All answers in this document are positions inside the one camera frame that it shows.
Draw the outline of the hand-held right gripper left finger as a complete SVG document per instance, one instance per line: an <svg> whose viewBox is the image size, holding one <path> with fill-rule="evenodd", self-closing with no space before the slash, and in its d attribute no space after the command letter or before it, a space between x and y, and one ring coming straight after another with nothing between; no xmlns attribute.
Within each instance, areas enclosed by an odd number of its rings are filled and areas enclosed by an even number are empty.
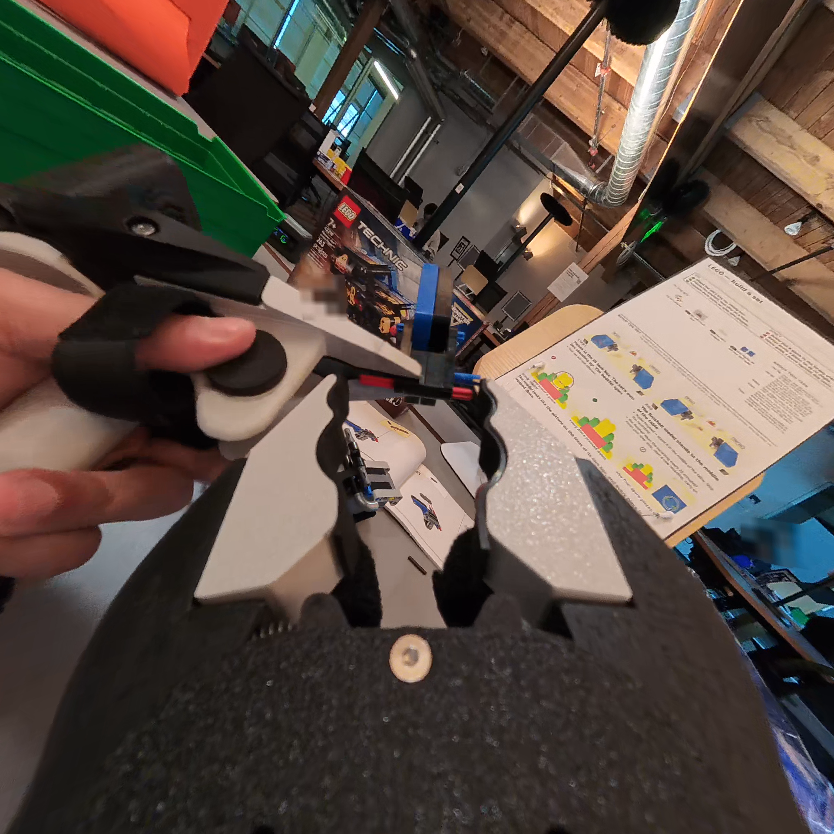
<svg viewBox="0 0 834 834"><path fill-rule="evenodd" d="M354 522L335 482L347 384L324 378L250 451L194 590L202 603L266 601L297 622L354 569Z"/></svg>

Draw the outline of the open instruction booklet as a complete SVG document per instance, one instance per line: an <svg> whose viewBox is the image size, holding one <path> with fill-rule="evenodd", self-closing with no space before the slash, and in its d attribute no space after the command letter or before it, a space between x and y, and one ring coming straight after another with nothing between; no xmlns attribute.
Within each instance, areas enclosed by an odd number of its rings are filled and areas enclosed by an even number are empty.
<svg viewBox="0 0 834 834"><path fill-rule="evenodd" d="M366 462L388 465L400 498L386 510L411 536L436 569L441 569L455 539L474 522L440 480L425 466L426 449L412 431L370 402L352 401L345 426L354 434Z"/></svg>

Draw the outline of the lego set box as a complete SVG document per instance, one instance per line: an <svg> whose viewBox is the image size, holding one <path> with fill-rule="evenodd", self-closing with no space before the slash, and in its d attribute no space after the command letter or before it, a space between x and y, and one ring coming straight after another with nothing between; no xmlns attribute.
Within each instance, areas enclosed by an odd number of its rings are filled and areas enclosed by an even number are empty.
<svg viewBox="0 0 834 834"><path fill-rule="evenodd" d="M424 272L438 279L432 316L457 329L455 369L472 370L465 355L485 329L484 316L454 286L448 268L415 250L376 208L352 189L343 191L288 277L309 300L329 304L361 328L401 350L410 346Z"/></svg>

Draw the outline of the silver ventilation duct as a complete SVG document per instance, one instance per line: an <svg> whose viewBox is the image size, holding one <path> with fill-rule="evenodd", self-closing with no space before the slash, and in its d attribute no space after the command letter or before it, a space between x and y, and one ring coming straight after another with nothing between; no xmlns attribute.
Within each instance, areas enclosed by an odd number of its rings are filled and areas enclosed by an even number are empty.
<svg viewBox="0 0 834 834"><path fill-rule="evenodd" d="M671 26L645 49L608 181L580 172L579 163L568 162L565 156L551 161L555 175L589 202L616 208L631 193L704 5L703 1L682 1Z"/></svg>

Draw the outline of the black boom pole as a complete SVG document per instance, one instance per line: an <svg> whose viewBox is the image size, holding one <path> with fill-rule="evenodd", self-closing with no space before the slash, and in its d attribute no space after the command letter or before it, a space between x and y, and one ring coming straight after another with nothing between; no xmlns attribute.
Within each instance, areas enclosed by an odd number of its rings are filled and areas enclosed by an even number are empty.
<svg viewBox="0 0 834 834"><path fill-rule="evenodd" d="M456 208L478 177L485 171L496 153L519 127L523 119L542 99L554 81L566 69L573 57L584 46L594 30L608 22L613 36L624 43L646 46L656 41L672 26L679 13L679 1L599 1L591 2L589 11L575 30L556 51L539 77L528 87L524 97L492 134L490 140L467 168L464 175L434 211L430 220L415 236L416 248L423 245Z"/></svg>

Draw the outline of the green plastic bin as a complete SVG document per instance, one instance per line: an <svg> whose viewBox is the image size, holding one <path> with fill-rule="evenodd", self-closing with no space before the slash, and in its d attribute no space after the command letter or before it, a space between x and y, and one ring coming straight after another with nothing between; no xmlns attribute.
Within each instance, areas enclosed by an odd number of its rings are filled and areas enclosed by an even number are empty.
<svg viewBox="0 0 834 834"><path fill-rule="evenodd" d="M220 138L23 5L1 2L2 182L145 143L179 166L203 233L251 256L284 213Z"/></svg>

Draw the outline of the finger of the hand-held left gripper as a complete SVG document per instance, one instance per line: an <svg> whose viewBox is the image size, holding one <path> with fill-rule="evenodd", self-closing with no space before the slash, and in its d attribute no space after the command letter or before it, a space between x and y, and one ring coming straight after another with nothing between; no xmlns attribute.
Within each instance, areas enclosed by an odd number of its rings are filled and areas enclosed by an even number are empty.
<svg viewBox="0 0 834 834"><path fill-rule="evenodd" d="M361 328L339 311L314 301L280 278L269 278L261 294L264 309L297 324L312 328L324 337L324 355L355 368L380 374L418 379L419 362L383 339Z"/></svg>

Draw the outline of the person's left hand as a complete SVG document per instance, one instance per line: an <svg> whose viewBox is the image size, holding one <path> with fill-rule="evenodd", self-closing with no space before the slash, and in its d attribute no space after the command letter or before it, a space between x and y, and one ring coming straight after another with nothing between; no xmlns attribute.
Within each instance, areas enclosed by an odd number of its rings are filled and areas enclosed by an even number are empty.
<svg viewBox="0 0 834 834"><path fill-rule="evenodd" d="M93 301L6 269L1 272L1 405L49 376L58 335ZM253 323L174 315L139 344L139 365L185 374L232 360L251 346ZM1 476L1 573L47 579L82 566L101 541L100 526L176 513L195 483L216 479L228 462L137 429L98 468L15 470Z"/></svg>

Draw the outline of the printed instruction sheet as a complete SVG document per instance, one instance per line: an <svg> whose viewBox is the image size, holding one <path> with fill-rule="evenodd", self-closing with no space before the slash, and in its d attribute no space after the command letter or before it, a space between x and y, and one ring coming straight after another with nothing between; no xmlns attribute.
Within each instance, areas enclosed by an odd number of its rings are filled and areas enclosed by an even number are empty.
<svg viewBox="0 0 834 834"><path fill-rule="evenodd" d="M711 259L499 379L670 540L833 417L832 345Z"/></svg>

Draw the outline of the black grey lego truck chassis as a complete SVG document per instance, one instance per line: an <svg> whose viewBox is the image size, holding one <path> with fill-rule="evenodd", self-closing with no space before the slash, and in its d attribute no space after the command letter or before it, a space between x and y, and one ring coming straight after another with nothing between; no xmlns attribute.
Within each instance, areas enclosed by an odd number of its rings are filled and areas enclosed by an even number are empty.
<svg viewBox="0 0 834 834"><path fill-rule="evenodd" d="M341 477L349 511L366 516L396 506L402 495L394 486L389 464L363 457L358 443L359 429L349 420L343 424L346 457Z"/></svg>

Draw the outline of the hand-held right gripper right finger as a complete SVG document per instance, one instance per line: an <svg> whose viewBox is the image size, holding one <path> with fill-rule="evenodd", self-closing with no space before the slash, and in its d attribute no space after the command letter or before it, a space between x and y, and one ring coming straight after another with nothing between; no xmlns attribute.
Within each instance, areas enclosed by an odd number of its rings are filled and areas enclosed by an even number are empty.
<svg viewBox="0 0 834 834"><path fill-rule="evenodd" d="M579 462L494 381L474 399L481 424L475 529L485 582L530 625L555 603L622 606L633 593Z"/></svg>

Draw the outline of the wooden board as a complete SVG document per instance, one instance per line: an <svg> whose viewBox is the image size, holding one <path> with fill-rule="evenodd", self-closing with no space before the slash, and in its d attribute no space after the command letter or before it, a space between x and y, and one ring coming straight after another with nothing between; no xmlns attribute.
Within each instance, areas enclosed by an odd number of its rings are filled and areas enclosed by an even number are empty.
<svg viewBox="0 0 834 834"><path fill-rule="evenodd" d="M474 366L476 373L489 379L497 380L537 354L550 348L553 344L568 338L578 329L588 325L602 315L599 308L585 304L569 305L559 308L546 318L533 324L504 344L489 351L478 359ZM692 536L701 527L727 511L731 506L759 489L765 474L759 474L753 480L740 487L716 506L708 509L675 533L665 537L664 542L673 547Z"/></svg>

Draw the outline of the small black blue lego assembly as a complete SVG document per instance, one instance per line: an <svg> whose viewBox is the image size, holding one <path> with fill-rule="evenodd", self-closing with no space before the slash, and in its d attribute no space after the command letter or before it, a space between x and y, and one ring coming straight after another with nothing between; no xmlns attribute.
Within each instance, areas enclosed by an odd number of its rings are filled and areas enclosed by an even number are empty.
<svg viewBox="0 0 834 834"><path fill-rule="evenodd" d="M377 268L356 268L346 278L349 318L417 364L415 377L404 370L353 373L349 399L402 399L432 405L437 400L470 403L479 393L480 377L456 370L462 344L453 324L453 278L436 265L424 265L416 301L409 303L385 285Z"/></svg>

